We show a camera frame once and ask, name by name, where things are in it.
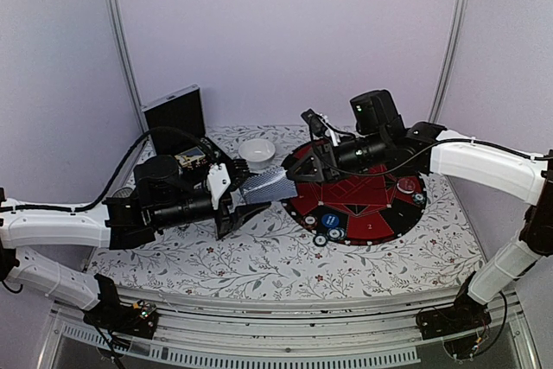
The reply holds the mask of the blue card deck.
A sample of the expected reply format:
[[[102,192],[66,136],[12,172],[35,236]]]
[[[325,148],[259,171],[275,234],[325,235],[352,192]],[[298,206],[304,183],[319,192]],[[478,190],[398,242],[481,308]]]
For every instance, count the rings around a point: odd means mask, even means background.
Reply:
[[[249,177],[239,188],[247,204],[287,200],[298,195],[296,184],[283,167],[276,167]]]

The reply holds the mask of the red chips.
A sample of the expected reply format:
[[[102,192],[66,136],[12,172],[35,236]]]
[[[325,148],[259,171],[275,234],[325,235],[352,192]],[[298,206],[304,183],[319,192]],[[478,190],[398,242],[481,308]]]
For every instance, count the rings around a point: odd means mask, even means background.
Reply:
[[[307,215],[303,218],[303,224],[306,229],[315,229],[317,226],[317,218],[312,215]]]

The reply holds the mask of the blue small blind button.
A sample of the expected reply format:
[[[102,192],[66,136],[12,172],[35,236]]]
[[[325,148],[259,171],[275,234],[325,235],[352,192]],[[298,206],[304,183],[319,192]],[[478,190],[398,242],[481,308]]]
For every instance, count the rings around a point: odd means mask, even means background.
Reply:
[[[321,216],[321,224],[329,229],[340,227],[340,217],[334,213],[324,213]]]

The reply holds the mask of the green chips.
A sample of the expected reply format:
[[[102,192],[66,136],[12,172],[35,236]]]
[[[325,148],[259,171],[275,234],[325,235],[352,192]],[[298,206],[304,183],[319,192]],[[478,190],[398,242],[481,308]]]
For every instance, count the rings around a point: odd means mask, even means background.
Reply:
[[[412,195],[412,200],[417,204],[417,205],[425,205],[426,204],[426,196],[422,193],[416,193],[416,194],[413,194]]]
[[[333,242],[341,241],[345,238],[346,232],[342,228],[332,228],[327,231],[327,237]]]

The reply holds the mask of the blue chips off mat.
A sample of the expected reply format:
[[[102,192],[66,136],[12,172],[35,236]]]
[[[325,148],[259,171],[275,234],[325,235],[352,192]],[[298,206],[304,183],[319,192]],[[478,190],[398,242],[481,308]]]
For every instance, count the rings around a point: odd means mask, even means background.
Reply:
[[[323,247],[327,244],[327,237],[322,234],[316,234],[313,238],[313,242],[317,247]]]

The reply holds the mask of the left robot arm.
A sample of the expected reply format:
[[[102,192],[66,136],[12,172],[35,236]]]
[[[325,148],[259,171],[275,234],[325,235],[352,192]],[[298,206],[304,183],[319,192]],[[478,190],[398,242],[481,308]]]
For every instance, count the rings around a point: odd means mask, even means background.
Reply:
[[[1,199],[1,280],[28,284],[90,312],[110,329],[129,320],[114,282],[72,270],[34,251],[36,245],[137,248],[165,229],[214,219],[221,232],[238,228],[231,193],[250,174],[243,159],[185,170],[173,156],[154,156],[133,170],[135,187],[88,205],[23,205]]]

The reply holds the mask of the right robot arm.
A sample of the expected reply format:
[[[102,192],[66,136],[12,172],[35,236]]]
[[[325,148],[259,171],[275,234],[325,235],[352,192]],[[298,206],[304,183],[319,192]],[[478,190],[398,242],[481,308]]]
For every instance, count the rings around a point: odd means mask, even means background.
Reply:
[[[552,157],[512,150],[442,125],[404,125],[390,92],[362,93],[350,102],[355,132],[305,111],[309,142],[283,166],[240,181],[243,204],[230,212],[238,227],[274,201],[312,231],[317,245],[377,244],[410,231],[427,196],[424,175],[471,181],[526,203],[522,231],[462,284],[447,324],[464,331],[506,285],[552,253]]]

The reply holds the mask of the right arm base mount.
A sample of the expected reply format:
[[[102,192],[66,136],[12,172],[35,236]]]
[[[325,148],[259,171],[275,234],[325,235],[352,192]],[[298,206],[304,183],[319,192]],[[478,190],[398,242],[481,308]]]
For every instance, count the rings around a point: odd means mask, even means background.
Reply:
[[[486,306],[470,300],[455,301],[440,309],[421,310],[415,321],[423,339],[428,340],[483,328],[492,322],[492,318]]]

